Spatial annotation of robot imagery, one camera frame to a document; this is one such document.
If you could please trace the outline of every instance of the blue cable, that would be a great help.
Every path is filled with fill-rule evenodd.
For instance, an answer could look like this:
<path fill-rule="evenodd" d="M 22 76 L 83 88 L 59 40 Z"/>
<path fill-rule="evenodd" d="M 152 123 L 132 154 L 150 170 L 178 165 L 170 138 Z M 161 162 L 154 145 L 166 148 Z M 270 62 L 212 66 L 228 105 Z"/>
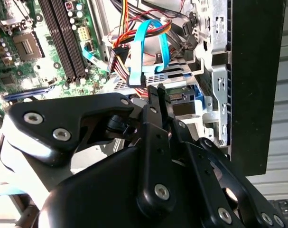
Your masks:
<path fill-rule="evenodd" d="M 150 24 L 156 28 L 162 26 L 161 22 L 156 19 L 146 20 L 139 26 L 135 34 L 134 41 L 131 43 L 131 51 L 136 50 L 136 52 L 132 52 L 132 65 L 130 69 L 130 76 L 127 81 L 129 87 L 143 87 L 143 83 L 145 83 L 143 72 L 161 72 L 170 62 L 167 37 L 166 34 L 161 34 L 158 36 L 158 40 L 161 47 L 163 62 L 161 64 L 143 66 L 145 37 Z"/>

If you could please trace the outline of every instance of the silver screw head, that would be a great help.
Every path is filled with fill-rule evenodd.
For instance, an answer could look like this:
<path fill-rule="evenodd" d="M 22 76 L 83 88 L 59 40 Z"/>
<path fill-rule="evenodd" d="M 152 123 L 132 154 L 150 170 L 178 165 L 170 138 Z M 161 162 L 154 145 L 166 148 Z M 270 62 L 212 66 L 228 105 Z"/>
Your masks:
<path fill-rule="evenodd" d="M 186 125 L 182 122 L 182 121 L 180 121 L 180 122 L 178 122 L 178 125 L 180 125 L 181 127 L 186 127 Z"/>
<path fill-rule="evenodd" d="M 59 141 L 65 142 L 71 138 L 71 134 L 64 128 L 57 128 L 53 131 L 53 137 Z"/>
<path fill-rule="evenodd" d="M 154 107 L 151 107 L 150 110 L 151 110 L 153 113 L 157 113 L 157 110 L 156 110 Z"/>
<path fill-rule="evenodd" d="M 261 215 L 262 215 L 263 220 L 264 220 L 268 225 L 271 225 L 271 226 L 273 225 L 273 222 L 272 222 L 271 218 L 270 218 L 267 214 L 262 213 Z"/>
<path fill-rule="evenodd" d="M 125 100 L 125 99 L 121 99 L 121 102 L 122 102 L 123 104 L 125 104 L 125 105 L 129 105 L 129 102 L 128 102 L 127 100 Z"/>
<path fill-rule="evenodd" d="M 229 214 L 229 212 L 225 208 L 219 208 L 218 212 L 219 212 L 220 218 L 224 222 L 226 222 L 227 224 L 231 224 L 232 223 L 231 215 Z"/>
<path fill-rule="evenodd" d="M 24 115 L 24 121 L 30 124 L 41 124 L 44 118 L 38 113 L 26 113 Z"/>
<path fill-rule="evenodd" d="M 154 192 L 162 200 L 168 200 L 170 197 L 169 190 L 162 184 L 155 185 Z"/>
<path fill-rule="evenodd" d="M 273 217 L 274 217 L 275 221 L 279 224 L 280 227 L 284 227 L 284 223 L 283 223 L 283 221 L 279 218 L 279 216 L 274 215 Z"/>

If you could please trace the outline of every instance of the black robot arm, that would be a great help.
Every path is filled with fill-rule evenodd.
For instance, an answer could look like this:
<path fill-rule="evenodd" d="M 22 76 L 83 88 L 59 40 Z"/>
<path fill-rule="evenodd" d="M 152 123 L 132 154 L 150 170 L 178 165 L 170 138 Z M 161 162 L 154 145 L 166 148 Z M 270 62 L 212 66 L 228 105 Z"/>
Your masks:
<path fill-rule="evenodd" d="M 193 140 L 163 85 L 149 86 L 148 94 L 143 108 L 103 94 L 10 109 L 6 141 L 54 171 L 93 145 L 129 142 L 52 190 L 39 227 L 287 227 L 212 141 Z"/>

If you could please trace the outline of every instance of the pci slot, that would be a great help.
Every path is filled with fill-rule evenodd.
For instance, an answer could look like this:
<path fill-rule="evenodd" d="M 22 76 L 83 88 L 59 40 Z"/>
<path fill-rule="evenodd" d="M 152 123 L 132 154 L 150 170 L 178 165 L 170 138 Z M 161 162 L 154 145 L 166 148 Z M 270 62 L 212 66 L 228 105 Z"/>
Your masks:
<path fill-rule="evenodd" d="M 68 23 L 69 21 L 66 13 L 62 12 L 64 4 L 58 0 L 38 0 L 38 2 L 63 65 L 67 81 L 72 82 L 77 78 L 84 77 L 85 67 L 77 47 L 77 41 L 70 24 L 67 26 L 65 23 L 65 20 Z"/>
<path fill-rule="evenodd" d="M 4 100 L 5 102 L 9 102 L 9 101 L 18 100 L 18 99 L 25 99 L 25 98 L 32 97 L 35 95 L 46 94 L 52 89 L 53 87 L 45 87 L 45 88 L 40 88 L 40 89 L 27 90 L 27 91 L 15 93 L 15 94 L 8 94 L 4 96 Z"/>

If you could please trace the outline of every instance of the black panel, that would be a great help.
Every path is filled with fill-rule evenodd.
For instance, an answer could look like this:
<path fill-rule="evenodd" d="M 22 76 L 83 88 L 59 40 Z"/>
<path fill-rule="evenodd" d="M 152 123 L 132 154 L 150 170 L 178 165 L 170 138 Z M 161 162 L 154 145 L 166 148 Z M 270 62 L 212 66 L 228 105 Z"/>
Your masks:
<path fill-rule="evenodd" d="M 266 172 L 286 0 L 232 2 L 232 162 Z"/>

